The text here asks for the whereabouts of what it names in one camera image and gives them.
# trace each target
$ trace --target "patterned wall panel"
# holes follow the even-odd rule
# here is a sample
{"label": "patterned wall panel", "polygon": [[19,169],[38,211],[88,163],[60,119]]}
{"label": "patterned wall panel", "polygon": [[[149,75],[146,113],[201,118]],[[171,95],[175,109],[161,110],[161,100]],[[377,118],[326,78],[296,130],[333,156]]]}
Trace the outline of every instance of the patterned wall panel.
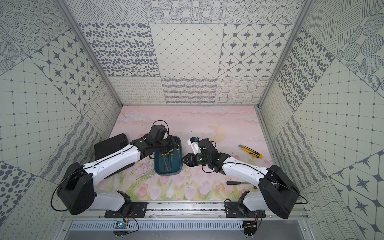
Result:
{"label": "patterned wall panel", "polygon": [[0,74],[6,72],[25,58],[27,58],[27,54],[0,27]]}
{"label": "patterned wall panel", "polygon": [[303,206],[317,239],[369,239],[365,238],[329,178],[305,188],[302,194],[308,200]]}
{"label": "patterned wall panel", "polygon": [[80,115],[38,176],[59,184],[72,163],[93,162],[93,145],[104,139],[86,118]]}
{"label": "patterned wall panel", "polygon": [[365,239],[382,239],[384,232],[383,158],[381,150],[331,175]]}
{"label": "patterned wall panel", "polygon": [[80,28],[108,76],[159,76],[148,24],[83,23]]}
{"label": "patterned wall panel", "polygon": [[225,23],[227,0],[144,0],[150,23]]}
{"label": "patterned wall panel", "polygon": [[337,59],[295,116],[329,174],[384,149],[384,99]]}
{"label": "patterned wall panel", "polygon": [[293,113],[276,81],[271,84],[267,96],[261,111],[269,134],[275,139]]}
{"label": "patterned wall panel", "polygon": [[[109,80],[119,85],[119,97],[127,104],[164,103],[163,98],[140,96],[140,86],[149,84],[144,83],[146,77],[271,77],[304,4],[304,0],[66,2]],[[115,77],[133,78],[121,83]],[[128,83],[134,89],[128,89]],[[160,96],[157,84],[144,93]],[[210,94],[215,95],[211,92],[200,97],[211,98]],[[173,98],[165,104],[176,104],[175,99],[181,97],[169,90],[163,95]],[[260,96],[257,91],[252,100],[237,99],[236,104],[256,104]],[[232,102],[220,101],[216,104]]]}
{"label": "patterned wall panel", "polygon": [[2,162],[0,163],[0,177],[2,178],[0,182],[1,195],[4,197],[0,209],[1,230],[8,215],[15,210],[36,176]]}
{"label": "patterned wall panel", "polygon": [[257,105],[268,84],[266,77],[218,78],[215,104]]}
{"label": "patterned wall panel", "polygon": [[69,29],[52,0],[2,1],[0,9],[1,27],[26,55]]}
{"label": "patterned wall panel", "polygon": [[378,5],[353,32],[338,58],[384,97],[384,8]]}
{"label": "patterned wall panel", "polygon": [[[1,1],[0,25],[0,238],[51,239],[62,216],[50,208],[57,185],[36,175],[60,181],[69,162],[93,160],[93,144],[108,137],[120,106],[51,0]],[[85,119],[80,111],[92,116],[95,105],[108,111],[78,128],[87,143],[71,144],[81,149],[68,149],[68,131]]]}
{"label": "patterned wall panel", "polygon": [[313,36],[301,29],[276,79],[292,111],[305,99],[333,59],[334,56]]}
{"label": "patterned wall panel", "polygon": [[229,23],[295,23],[304,0],[228,0]]}
{"label": "patterned wall panel", "polygon": [[167,104],[215,103],[217,78],[161,78]]}
{"label": "patterned wall panel", "polygon": [[303,28],[336,55],[376,0],[315,0]]}
{"label": "patterned wall panel", "polygon": [[150,26],[162,77],[217,77],[223,25]]}
{"label": "patterned wall panel", "polygon": [[101,82],[89,104],[84,107],[82,115],[104,140],[109,138],[120,110],[120,103],[116,102],[104,82]]}
{"label": "patterned wall panel", "polygon": [[79,23],[147,23],[143,0],[66,0]]}
{"label": "patterned wall panel", "polygon": [[274,140],[281,167],[299,189],[326,177],[326,171],[294,115]]}
{"label": "patterned wall panel", "polygon": [[[9,214],[6,224],[0,227],[1,239],[51,239],[63,212],[51,209],[51,195],[56,184],[36,177],[28,190]],[[53,199],[56,209],[65,209],[58,197]]]}
{"label": "patterned wall panel", "polygon": [[166,104],[161,78],[110,77],[123,104]]}
{"label": "patterned wall panel", "polygon": [[[353,8],[357,9],[357,6],[361,7],[360,10],[351,14]],[[382,224],[384,216],[382,183],[384,181],[380,167],[384,149],[384,128],[382,127],[384,126],[382,114],[384,102],[381,91],[383,73],[382,66],[379,64],[384,57],[382,49],[384,1],[376,1],[375,5],[371,6],[372,2],[369,0],[316,1],[311,13],[314,18],[310,17],[310,27],[324,30],[322,26],[325,25],[321,22],[325,19],[324,16],[327,16],[328,20],[331,18],[339,20],[332,23],[334,25],[332,27],[336,27],[337,30],[341,29],[338,28],[341,23],[345,24],[344,26],[349,24],[351,27],[345,29],[347,33],[338,35],[337,49],[343,48],[343,50],[338,52],[336,58],[333,58],[333,53],[336,53],[333,50],[331,54],[333,61],[328,61],[326,67],[324,62],[318,62],[319,67],[323,67],[322,70],[318,69],[317,65],[308,65],[312,66],[313,76],[317,76],[316,81],[311,79],[313,76],[301,74],[294,78],[290,74],[281,75],[278,78],[278,81],[287,83],[292,88],[303,88],[304,93],[301,97],[292,98],[286,84],[279,82],[279,87],[291,109],[295,110],[292,117],[297,119],[298,128],[302,129],[303,136],[308,139],[307,142],[300,144],[300,147],[303,148],[306,145],[311,147],[314,155],[317,155],[321,165],[324,166],[326,175],[331,176],[332,183],[326,178],[328,187],[325,184],[320,185],[320,182],[324,181],[322,180],[312,184],[308,189],[316,193],[319,189],[331,188],[330,186],[334,184],[333,198],[326,197],[327,194],[324,192],[322,195],[315,196],[309,206],[305,205],[319,239],[378,240],[383,239],[384,236]],[[345,15],[338,14],[339,11],[344,11]],[[322,54],[327,53],[330,50],[328,49],[330,45],[327,44],[330,42],[319,37],[324,36],[325,33],[311,30],[310,33],[311,37],[308,34],[308,39],[313,38],[314,42],[319,41],[316,43],[318,49],[321,47]],[[316,48],[312,49],[311,56],[318,55],[319,50],[316,52]],[[286,62],[293,58],[294,53],[291,50]],[[302,69],[301,61],[293,63],[290,65],[291,70]],[[270,94],[267,95],[266,101],[269,98],[272,99]],[[284,111],[279,110],[279,113],[283,115]],[[288,141],[285,141],[284,145],[280,140],[285,133],[289,136],[285,128],[275,139],[278,156],[287,156],[287,149],[291,148]],[[289,167],[292,168],[294,165],[293,163],[286,166],[284,164],[286,163],[282,163],[282,166],[288,169],[288,172]],[[308,170],[303,172],[307,174],[307,178],[312,176]],[[335,201],[345,214],[339,214],[332,208],[335,206]],[[333,218],[331,212],[344,220],[337,220],[341,219],[339,217]],[[350,216],[356,221],[360,233],[354,230],[353,224],[350,223]],[[350,231],[345,232],[346,220],[355,236],[345,235],[350,233]]]}
{"label": "patterned wall panel", "polygon": [[80,113],[29,58],[0,84],[1,160],[37,174]]}
{"label": "patterned wall panel", "polygon": [[32,54],[31,59],[79,112],[101,82],[71,30]]}
{"label": "patterned wall panel", "polygon": [[270,77],[293,25],[225,24],[218,74]]}

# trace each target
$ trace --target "blue tray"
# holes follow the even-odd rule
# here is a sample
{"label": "blue tray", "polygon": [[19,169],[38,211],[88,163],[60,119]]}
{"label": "blue tray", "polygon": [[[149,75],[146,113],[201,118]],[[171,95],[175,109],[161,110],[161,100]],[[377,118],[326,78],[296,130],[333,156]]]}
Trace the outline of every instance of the blue tray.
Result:
{"label": "blue tray", "polygon": [[[171,160],[171,155],[166,154],[165,157],[161,156],[162,153],[155,152],[155,161],[154,161],[154,170],[157,174],[161,176],[170,176],[178,174],[183,169],[182,159],[182,150],[181,150],[181,141],[180,138],[173,136],[173,138],[180,143],[179,147],[173,149],[173,155]],[[168,165],[169,171],[164,164],[164,159]]]}

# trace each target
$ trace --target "black mounting bracket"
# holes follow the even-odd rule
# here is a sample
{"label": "black mounting bracket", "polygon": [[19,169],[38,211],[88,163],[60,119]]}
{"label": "black mounting bracket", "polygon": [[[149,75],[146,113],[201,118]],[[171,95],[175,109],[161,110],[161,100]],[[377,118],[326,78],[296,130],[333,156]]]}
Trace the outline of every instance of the black mounting bracket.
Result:
{"label": "black mounting bracket", "polygon": [[106,210],[104,218],[125,218],[131,213],[134,218],[144,218],[145,212],[147,211],[147,202],[132,202],[131,198],[122,191],[118,191],[124,199],[125,203],[117,211]]}
{"label": "black mounting bracket", "polygon": [[[241,213],[239,210],[239,206],[241,204],[238,202],[225,202],[224,207],[225,207],[225,216],[227,218],[235,218],[235,217],[251,217],[255,218],[255,213],[248,211],[245,216],[243,215],[244,213]],[[265,217],[265,211],[263,210],[256,210],[257,216],[259,218]]]}

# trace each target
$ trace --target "black cable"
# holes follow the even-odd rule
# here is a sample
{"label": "black cable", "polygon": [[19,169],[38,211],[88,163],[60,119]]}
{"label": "black cable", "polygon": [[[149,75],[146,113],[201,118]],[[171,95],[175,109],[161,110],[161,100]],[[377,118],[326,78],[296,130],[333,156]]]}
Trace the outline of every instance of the black cable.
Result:
{"label": "black cable", "polygon": [[292,189],[290,189],[290,188],[288,188],[288,187],[286,187],[286,186],[284,186],[284,185],[282,185],[282,184],[280,184],[280,183],[278,183],[278,182],[275,182],[275,181],[272,180],[271,178],[267,177],[264,173],[260,172],[259,170],[257,170],[256,168],[254,168],[254,167],[252,167],[252,166],[249,166],[248,164],[239,163],[239,162],[226,162],[226,163],[224,163],[224,164],[227,164],[227,163],[233,163],[233,164],[240,164],[240,165],[248,166],[248,167],[252,168],[253,170],[259,172],[260,174],[263,174],[263,175],[264,175],[266,178],[268,178],[271,182],[277,183],[277,184],[279,184],[280,186],[285,187],[285,188],[288,189],[289,191],[294,192],[295,194],[299,195],[299,197],[301,197],[302,199],[304,199],[304,200],[307,201],[306,203],[298,202],[298,203],[296,203],[296,204],[307,204],[307,203],[308,203],[308,200],[305,199],[305,197],[301,196],[299,193],[293,191]]}
{"label": "black cable", "polygon": [[134,230],[133,232],[137,232],[137,231],[139,230],[139,224],[138,224],[138,222],[136,221],[136,218],[134,218],[134,217],[131,217],[131,218],[133,218],[133,220],[135,220],[135,222],[136,222],[136,224],[137,224],[137,230]]}
{"label": "black cable", "polygon": [[51,208],[52,208],[53,210],[55,210],[55,211],[57,211],[57,212],[65,212],[65,211],[68,211],[68,209],[65,209],[65,210],[57,210],[56,208],[53,207],[53,204],[52,204],[52,202],[53,202],[53,196],[55,195],[56,190],[59,188],[59,186],[60,186],[65,180],[67,180],[67,178],[69,178],[69,177],[72,176],[73,174],[78,173],[78,172],[81,172],[81,171],[83,171],[83,170],[85,170],[85,169],[88,169],[88,168],[91,168],[91,167],[92,167],[92,166],[90,166],[90,167],[86,167],[86,168],[83,168],[83,169],[81,169],[81,170],[79,170],[79,171],[76,171],[76,172],[71,173],[71,174],[68,175],[66,178],[64,178],[64,180],[62,180],[61,183],[60,183],[59,185],[57,185],[57,187],[56,187],[55,190],[53,191],[53,193],[52,193],[52,197],[51,197]]}
{"label": "black cable", "polygon": [[203,170],[203,172],[205,172],[205,173],[211,173],[211,172],[204,171],[203,165],[201,165],[201,170]]}
{"label": "black cable", "polygon": [[262,211],[262,218],[260,219],[259,226],[257,227],[257,230],[260,228],[260,225],[262,224],[263,221],[263,215],[265,214],[265,210]]}
{"label": "black cable", "polygon": [[159,121],[165,122],[166,125],[167,125],[167,130],[169,131],[168,123],[167,123],[166,121],[164,121],[164,120],[157,120],[157,121],[154,121],[154,122],[152,123],[152,126],[155,124],[155,122],[159,122]]}
{"label": "black cable", "polygon": [[[124,150],[123,152],[128,151],[129,149],[133,148],[134,146],[135,146],[135,145],[132,145],[132,147],[128,148],[127,150]],[[108,159],[110,159],[110,158],[112,158],[112,157],[109,157],[109,158],[106,158],[106,159],[104,159],[104,160],[101,160],[100,162],[96,163],[96,164],[93,165],[92,167],[94,167],[94,166],[96,166],[96,165],[98,165],[98,164],[100,164],[100,163],[104,162],[105,160],[108,160]]]}

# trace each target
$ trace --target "wavy line pattern tile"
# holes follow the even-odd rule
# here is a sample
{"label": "wavy line pattern tile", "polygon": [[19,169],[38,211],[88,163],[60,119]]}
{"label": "wavy line pattern tile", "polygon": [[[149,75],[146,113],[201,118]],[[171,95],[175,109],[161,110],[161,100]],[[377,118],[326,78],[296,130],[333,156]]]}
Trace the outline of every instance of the wavy line pattern tile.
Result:
{"label": "wavy line pattern tile", "polygon": [[333,59],[334,56],[320,42],[301,29],[276,79],[293,112]]}
{"label": "wavy line pattern tile", "polygon": [[215,104],[257,105],[269,78],[218,78]]}
{"label": "wavy line pattern tile", "polygon": [[81,113],[104,139],[109,138],[121,106],[115,101],[108,88],[101,82],[97,92]]}
{"label": "wavy line pattern tile", "polygon": [[215,103],[217,78],[161,78],[167,104]]}
{"label": "wavy line pattern tile", "polygon": [[[6,224],[0,227],[1,239],[51,239],[57,223],[64,213],[51,208],[51,194],[56,184],[36,177],[28,191],[19,200],[16,209],[9,214]],[[53,199],[56,209],[65,209],[58,197]]]}
{"label": "wavy line pattern tile", "polygon": [[227,0],[144,0],[149,23],[225,23]]}
{"label": "wavy line pattern tile", "polygon": [[37,174],[80,113],[29,58],[0,85],[0,159]]}
{"label": "wavy line pattern tile", "polygon": [[337,58],[384,97],[384,6],[378,1]]}
{"label": "wavy line pattern tile", "polygon": [[166,104],[160,77],[110,77],[109,80],[123,104]]}
{"label": "wavy line pattern tile", "polygon": [[226,19],[230,23],[293,24],[303,3],[304,0],[228,0]]}
{"label": "wavy line pattern tile", "polygon": [[144,0],[66,0],[78,23],[147,23]]}
{"label": "wavy line pattern tile", "polygon": [[278,134],[274,144],[281,167],[299,189],[328,177],[294,115]]}
{"label": "wavy line pattern tile", "polygon": [[1,27],[30,55],[70,27],[51,0],[1,1]]}
{"label": "wavy line pattern tile", "polygon": [[275,139],[293,115],[276,81],[272,82],[261,111],[269,134],[272,139]]}
{"label": "wavy line pattern tile", "polygon": [[384,233],[384,150],[331,175],[337,192],[355,218],[365,239]]}
{"label": "wavy line pattern tile", "polygon": [[38,176],[59,184],[65,170],[72,163],[94,161],[93,146],[104,139],[106,138],[98,134],[86,118],[80,115]]}
{"label": "wavy line pattern tile", "polygon": [[28,191],[36,176],[2,162],[0,163],[0,177],[2,178],[0,182],[2,191],[2,208],[0,209],[1,230],[7,217],[20,203],[23,194]]}
{"label": "wavy line pattern tile", "polygon": [[218,75],[270,77],[292,27],[290,24],[225,24]]}
{"label": "wavy line pattern tile", "polygon": [[303,28],[336,55],[376,0],[316,0]]}
{"label": "wavy line pattern tile", "polygon": [[319,240],[365,239],[329,178],[305,188],[302,195],[308,200],[303,206]]}
{"label": "wavy line pattern tile", "polygon": [[337,59],[295,117],[329,174],[384,149],[384,99]]}

